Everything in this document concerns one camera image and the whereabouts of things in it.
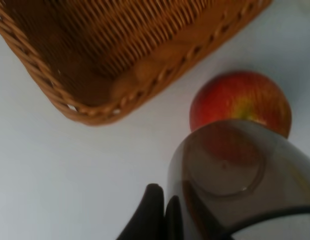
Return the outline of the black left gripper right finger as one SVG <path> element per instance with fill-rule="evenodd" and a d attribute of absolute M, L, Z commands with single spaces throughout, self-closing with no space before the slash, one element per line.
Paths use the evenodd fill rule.
<path fill-rule="evenodd" d="M 187 199 L 173 195 L 164 215 L 167 240 L 209 240 L 210 211 L 197 195 Z"/>

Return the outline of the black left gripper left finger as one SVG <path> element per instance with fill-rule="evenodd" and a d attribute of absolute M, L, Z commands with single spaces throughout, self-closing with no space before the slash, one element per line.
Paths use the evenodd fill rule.
<path fill-rule="evenodd" d="M 164 237 L 164 191 L 158 184 L 146 186 L 142 199 L 119 240 L 162 240 Z"/>

